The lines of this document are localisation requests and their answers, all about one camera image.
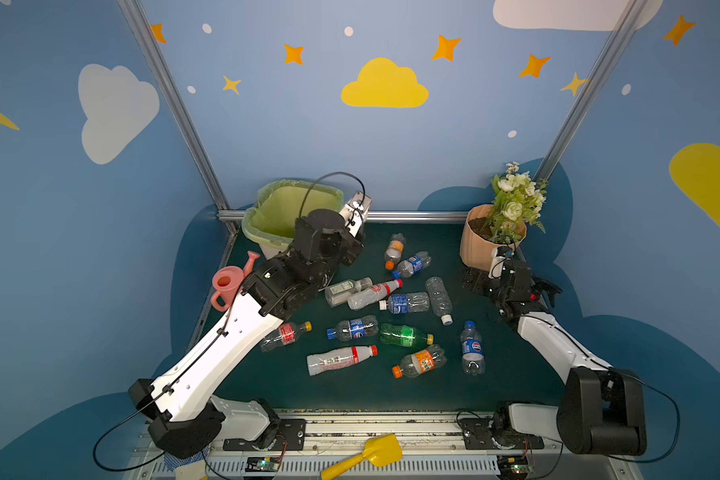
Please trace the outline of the red cap white bottle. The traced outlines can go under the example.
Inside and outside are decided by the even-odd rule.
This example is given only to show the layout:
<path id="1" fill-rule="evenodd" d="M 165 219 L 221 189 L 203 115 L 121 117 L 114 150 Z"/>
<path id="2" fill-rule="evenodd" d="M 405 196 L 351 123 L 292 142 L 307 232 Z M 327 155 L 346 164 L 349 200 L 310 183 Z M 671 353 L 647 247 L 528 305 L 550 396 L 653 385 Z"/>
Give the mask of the red cap white bottle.
<path id="1" fill-rule="evenodd" d="M 393 279 L 384 283 L 374 284 L 369 288 L 353 294 L 347 300 L 348 307 L 357 311 L 388 297 L 392 292 L 403 286 L 401 279 Z"/>

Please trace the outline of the white label clear bottle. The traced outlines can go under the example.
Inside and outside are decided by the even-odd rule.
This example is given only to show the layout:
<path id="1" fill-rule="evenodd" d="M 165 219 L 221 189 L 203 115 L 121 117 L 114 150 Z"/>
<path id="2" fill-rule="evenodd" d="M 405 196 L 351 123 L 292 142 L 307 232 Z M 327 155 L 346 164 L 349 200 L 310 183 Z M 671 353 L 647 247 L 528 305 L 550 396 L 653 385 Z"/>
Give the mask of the white label clear bottle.
<path id="1" fill-rule="evenodd" d="M 333 308 L 345 304 L 352 295 L 372 285 L 373 282 L 369 277 L 359 280 L 344 280 L 326 287 L 324 294 L 328 305 Z"/>

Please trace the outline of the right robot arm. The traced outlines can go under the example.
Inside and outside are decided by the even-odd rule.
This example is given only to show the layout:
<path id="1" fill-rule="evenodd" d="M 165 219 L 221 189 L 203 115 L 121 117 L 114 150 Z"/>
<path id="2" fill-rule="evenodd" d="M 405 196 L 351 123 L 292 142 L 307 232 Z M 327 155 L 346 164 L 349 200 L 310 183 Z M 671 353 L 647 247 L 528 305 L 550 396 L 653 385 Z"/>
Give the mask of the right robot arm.
<path id="1" fill-rule="evenodd" d="M 528 263 L 501 258 L 489 271 L 468 268 L 464 287 L 490 298 L 503 320 L 553 368 L 564 384 L 558 405 L 504 402 L 490 431 L 500 448 L 527 437 L 562 443 L 574 454 L 640 456 L 647 449 L 643 387 L 569 334 L 551 312 L 557 285 Z"/>

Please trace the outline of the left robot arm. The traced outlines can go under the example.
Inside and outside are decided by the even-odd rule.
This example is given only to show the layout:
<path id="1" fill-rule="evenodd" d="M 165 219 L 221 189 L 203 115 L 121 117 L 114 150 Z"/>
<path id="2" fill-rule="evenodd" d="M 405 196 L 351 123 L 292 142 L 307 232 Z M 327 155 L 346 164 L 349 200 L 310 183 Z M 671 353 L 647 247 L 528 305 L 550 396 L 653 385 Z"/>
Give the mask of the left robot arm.
<path id="1" fill-rule="evenodd" d="M 269 446 L 280 419 L 264 401 L 215 396 L 220 383 L 269 333 L 315 299 L 340 265 L 363 248 L 369 205 L 353 200 L 341 211 L 316 209 L 295 221 L 289 247 L 232 281 L 231 307 L 171 369 L 129 389 L 134 406 L 151 423 L 157 448 L 179 459 L 202 452 L 216 439 Z"/>

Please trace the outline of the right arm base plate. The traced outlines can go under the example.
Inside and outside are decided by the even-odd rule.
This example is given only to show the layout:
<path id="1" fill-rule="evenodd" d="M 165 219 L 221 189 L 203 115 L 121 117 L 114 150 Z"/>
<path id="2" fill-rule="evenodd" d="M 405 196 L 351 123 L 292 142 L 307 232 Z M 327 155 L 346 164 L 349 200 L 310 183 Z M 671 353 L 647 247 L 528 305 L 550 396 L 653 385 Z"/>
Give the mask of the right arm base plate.
<path id="1" fill-rule="evenodd" d="M 467 450 L 543 450 L 545 447 L 541 437 L 518 433 L 502 424 L 496 426 L 492 419 L 459 418 L 456 424 Z"/>

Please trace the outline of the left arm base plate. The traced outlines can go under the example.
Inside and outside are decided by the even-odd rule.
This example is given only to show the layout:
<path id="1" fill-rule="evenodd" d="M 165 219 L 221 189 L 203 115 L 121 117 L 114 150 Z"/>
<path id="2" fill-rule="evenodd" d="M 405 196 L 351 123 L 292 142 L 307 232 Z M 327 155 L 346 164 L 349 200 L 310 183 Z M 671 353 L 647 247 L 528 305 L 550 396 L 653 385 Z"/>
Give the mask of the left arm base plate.
<path id="1" fill-rule="evenodd" d="M 303 418 L 286 418 L 277 423 L 277 430 L 268 427 L 264 433 L 254 441 L 241 438 L 225 439 L 222 449 L 224 451 L 302 451 L 306 439 L 307 422 Z"/>

